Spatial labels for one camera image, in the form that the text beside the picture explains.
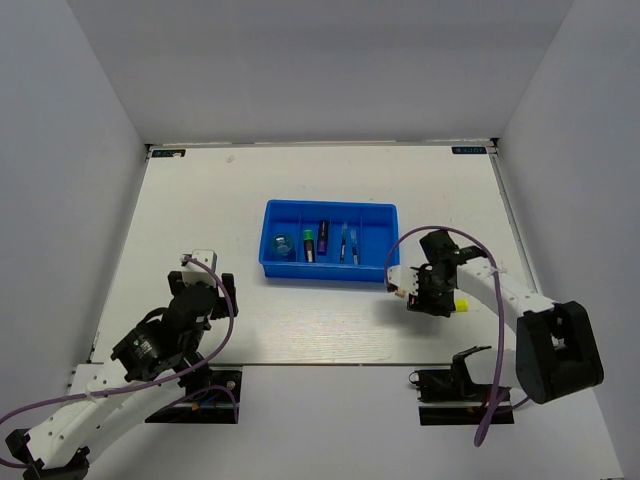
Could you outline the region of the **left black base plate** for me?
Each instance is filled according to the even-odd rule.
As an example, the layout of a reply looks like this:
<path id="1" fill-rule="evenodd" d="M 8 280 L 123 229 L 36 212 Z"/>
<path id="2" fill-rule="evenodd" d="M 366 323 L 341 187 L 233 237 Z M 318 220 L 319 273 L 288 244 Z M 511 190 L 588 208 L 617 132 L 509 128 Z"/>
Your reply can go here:
<path id="1" fill-rule="evenodd" d="M 238 423 L 243 370 L 213 368 L 186 390 L 187 398 L 149 416 L 147 424 L 234 425 Z"/>

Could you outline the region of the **right corner table label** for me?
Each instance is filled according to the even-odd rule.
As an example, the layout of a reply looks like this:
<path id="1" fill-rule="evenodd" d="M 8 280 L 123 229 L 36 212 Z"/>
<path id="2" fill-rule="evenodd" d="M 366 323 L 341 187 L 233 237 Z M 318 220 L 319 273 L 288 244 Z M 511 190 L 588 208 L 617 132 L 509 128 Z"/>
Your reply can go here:
<path id="1" fill-rule="evenodd" d="M 454 155 L 486 155 L 487 149 L 484 146 L 452 146 Z"/>

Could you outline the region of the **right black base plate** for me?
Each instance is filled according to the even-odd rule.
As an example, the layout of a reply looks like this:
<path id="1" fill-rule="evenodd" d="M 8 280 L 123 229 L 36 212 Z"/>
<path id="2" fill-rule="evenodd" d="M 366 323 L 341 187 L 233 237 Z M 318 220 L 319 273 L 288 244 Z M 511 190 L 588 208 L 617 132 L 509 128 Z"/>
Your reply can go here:
<path id="1" fill-rule="evenodd" d="M 491 385 L 475 384 L 450 366 L 414 370 L 408 381 L 417 392 L 424 427 L 479 426 L 489 406 Z"/>

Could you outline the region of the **purple cap black highlighter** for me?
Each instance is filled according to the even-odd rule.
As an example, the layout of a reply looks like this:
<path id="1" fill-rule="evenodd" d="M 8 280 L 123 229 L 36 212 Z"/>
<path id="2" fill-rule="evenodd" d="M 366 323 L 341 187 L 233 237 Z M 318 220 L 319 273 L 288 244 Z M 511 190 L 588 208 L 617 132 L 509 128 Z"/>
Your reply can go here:
<path id="1" fill-rule="evenodd" d="M 317 233 L 317 253 L 321 256 L 327 254 L 329 244 L 329 221 L 321 220 Z"/>

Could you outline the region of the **green cap black highlighter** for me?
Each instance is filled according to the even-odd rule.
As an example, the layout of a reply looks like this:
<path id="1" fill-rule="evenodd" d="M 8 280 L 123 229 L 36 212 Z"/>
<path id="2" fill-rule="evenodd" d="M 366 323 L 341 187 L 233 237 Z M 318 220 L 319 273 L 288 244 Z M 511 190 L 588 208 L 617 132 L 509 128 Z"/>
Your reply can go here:
<path id="1" fill-rule="evenodd" d="M 304 258 L 307 263 L 315 262 L 315 237 L 313 231 L 310 229 L 305 229 L 302 232 L 303 237 L 303 249 L 304 249 Z"/>

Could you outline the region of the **corner table label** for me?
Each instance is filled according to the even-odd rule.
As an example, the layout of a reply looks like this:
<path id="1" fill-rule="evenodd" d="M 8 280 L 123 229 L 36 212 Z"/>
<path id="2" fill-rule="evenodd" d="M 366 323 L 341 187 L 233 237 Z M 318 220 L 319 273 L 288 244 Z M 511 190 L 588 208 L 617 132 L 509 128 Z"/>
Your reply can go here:
<path id="1" fill-rule="evenodd" d="M 452 146 L 454 155 L 486 155 L 487 149 L 484 146 Z"/>
<path id="2" fill-rule="evenodd" d="M 185 149 L 154 149 L 152 158 L 181 158 L 186 155 Z"/>

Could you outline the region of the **blue plastic divided bin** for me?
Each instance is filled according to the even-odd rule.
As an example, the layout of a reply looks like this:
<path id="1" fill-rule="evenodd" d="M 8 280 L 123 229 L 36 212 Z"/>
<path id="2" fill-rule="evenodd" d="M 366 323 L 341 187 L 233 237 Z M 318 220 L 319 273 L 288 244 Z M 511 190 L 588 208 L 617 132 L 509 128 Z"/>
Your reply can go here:
<path id="1" fill-rule="evenodd" d="M 321 220 L 329 221 L 329 244 L 324 256 L 317 253 Z M 343 222 L 347 222 L 348 232 L 345 263 L 340 264 Z M 304 258 L 305 229 L 312 230 L 315 237 L 314 263 L 307 263 Z M 351 229 L 357 231 L 359 265 L 352 261 Z M 282 232 L 294 239 L 294 261 L 283 261 L 272 254 L 272 237 Z M 399 263 L 399 252 L 391 249 L 398 238 L 398 215 L 393 204 L 272 199 L 265 209 L 259 262 L 267 277 L 382 283 L 386 258 L 391 258 L 392 265 Z"/>

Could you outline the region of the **yellow cap black highlighter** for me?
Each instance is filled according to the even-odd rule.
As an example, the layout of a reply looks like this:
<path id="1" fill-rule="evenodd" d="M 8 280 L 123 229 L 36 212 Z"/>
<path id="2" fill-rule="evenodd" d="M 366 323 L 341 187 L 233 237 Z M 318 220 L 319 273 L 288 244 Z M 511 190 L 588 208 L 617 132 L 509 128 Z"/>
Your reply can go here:
<path id="1" fill-rule="evenodd" d="M 464 313 L 469 311 L 469 303 L 466 299 L 457 299 L 454 301 L 454 312 Z"/>

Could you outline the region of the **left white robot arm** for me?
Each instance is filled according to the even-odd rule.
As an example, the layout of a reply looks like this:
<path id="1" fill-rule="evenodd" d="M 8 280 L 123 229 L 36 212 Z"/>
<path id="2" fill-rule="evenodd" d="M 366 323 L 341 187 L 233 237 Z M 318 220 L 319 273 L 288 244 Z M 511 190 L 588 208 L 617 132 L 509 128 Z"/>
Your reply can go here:
<path id="1" fill-rule="evenodd" d="M 81 393 L 20 407 L 4 421 L 45 406 L 57 411 L 41 424 L 5 439 L 2 466 L 26 479 L 83 479 L 111 444 L 148 417 L 190 402 L 194 408 L 224 398 L 234 416 L 239 399 L 211 369 L 199 345 L 212 323 L 239 313 L 233 274 L 202 276 L 182 269 L 168 275 L 172 299 L 149 311 L 114 347 L 108 362 Z"/>

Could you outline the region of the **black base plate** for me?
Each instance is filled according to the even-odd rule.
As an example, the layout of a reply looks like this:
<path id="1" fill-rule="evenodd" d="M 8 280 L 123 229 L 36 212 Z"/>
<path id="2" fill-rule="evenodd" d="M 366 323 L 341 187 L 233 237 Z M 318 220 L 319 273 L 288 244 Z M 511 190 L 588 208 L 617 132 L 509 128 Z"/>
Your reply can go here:
<path id="1" fill-rule="evenodd" d="M 414 370 L 408 381 L 417 392 L 424 427 L 479 426 L 489 406 L 491 385 L 475 384 L 450 366 Z"/>
<path id="2" fill-rule="evenodd" d="M 238 423 L 243 370 L 213 368 L 186 390 L 187 398 L 149 416 L 147 424 L 234 425 Z"/>

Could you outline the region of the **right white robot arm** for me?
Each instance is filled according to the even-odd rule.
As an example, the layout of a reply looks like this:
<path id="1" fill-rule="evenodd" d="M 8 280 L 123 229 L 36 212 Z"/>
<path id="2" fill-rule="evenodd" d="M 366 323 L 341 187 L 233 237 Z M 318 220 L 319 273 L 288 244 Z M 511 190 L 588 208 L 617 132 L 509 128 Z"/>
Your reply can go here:
<path id="1" fill-rule="evenodd" d="M 516 337 L 512 349 L 479 346 L 454 356 L 451 384 L 459 396 L 475 398 L 497 383 L 544 404 L 603 382 L 591 322 L 580 303 L 531 291 L 499 272 L 484 249 L 461 248 L 445 230 L 425 235 L 420 246 L 427 261 L 412 270 L 409 310 L 448 317 L 460 290 L 495 313 L 499 328 Z"/>

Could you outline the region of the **left corner table label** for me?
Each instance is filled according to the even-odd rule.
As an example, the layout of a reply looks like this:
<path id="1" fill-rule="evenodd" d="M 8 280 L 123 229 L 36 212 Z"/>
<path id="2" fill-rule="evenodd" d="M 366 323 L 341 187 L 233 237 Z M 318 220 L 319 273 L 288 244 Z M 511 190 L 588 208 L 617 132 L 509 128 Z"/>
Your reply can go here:
<path id="1" fill-rule="evenodd" d="M 181 158 L 186 155 L 185 149 L 154 149 L 152 158 Z"/>

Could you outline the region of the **green ink pen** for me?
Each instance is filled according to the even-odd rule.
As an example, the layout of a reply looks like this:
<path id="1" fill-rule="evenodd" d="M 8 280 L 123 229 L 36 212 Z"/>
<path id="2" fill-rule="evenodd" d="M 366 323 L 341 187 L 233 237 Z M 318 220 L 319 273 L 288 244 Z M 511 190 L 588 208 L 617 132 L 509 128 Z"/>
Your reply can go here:
<path id="1" fill-rule="evenodd" d="M 355 229 L 350 230 L 352 261 L 354 265 L 359 265 L 358 236 Z"/>

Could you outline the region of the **blue ink pen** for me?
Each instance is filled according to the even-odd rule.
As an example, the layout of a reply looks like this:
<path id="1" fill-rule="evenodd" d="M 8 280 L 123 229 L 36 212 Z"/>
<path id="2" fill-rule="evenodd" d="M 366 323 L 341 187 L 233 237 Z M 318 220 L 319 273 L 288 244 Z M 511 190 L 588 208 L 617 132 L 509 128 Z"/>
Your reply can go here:
<path id="1" fill-rule="evenodd" d="M 340 253 L 339 253 L 339 262 L 340 262 L 340 264 L 344 264 L 345 263 L 347 232 L 348 232 L 348 224 L 347 224 L 347 222 L 343 222 L 342 227 L 341 227 L 341 240 L 340 240 Z"/>

